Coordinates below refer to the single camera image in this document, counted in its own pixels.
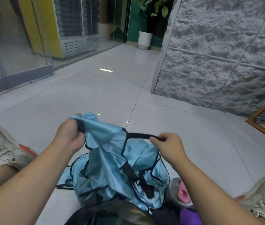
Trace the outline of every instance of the purple bottle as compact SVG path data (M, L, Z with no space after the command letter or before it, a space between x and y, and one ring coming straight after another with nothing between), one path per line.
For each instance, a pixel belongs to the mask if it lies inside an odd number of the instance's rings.
M203 225L198 213L187 208L181 210L179 220L181 225Z

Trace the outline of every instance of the gray textured wall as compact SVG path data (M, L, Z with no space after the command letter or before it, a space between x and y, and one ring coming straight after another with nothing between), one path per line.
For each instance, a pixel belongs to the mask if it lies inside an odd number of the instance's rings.
M265 0L182 0L154 93L242 116L261 107Z

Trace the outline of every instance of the blue garment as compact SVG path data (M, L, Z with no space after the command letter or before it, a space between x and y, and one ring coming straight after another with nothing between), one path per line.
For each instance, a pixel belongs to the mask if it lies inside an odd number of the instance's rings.
M103 202L118 198L144 211L162 206L169 174L157 147L140 139L152 135L128 133L91 112L71 118L85 132L90 152L65 169L58 188L73 188L82 204L99 194Z

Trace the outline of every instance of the pink bottle cap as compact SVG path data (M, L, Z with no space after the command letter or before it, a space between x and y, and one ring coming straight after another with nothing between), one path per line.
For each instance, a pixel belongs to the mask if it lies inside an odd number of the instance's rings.
M180 182L180 186L178 189L178 198L182 202L186 202L186 203L191 201L190 195L188 194L187 188L185 184L183 183L183 181Z

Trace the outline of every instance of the person's left hand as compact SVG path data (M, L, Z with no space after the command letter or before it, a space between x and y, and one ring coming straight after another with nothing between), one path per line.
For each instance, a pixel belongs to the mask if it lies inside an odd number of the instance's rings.
M81 149L85 142L85 134L78 131L77 122L70 118L59 125L52 141L52 143L62 146L65 150L69 150L73 154Z

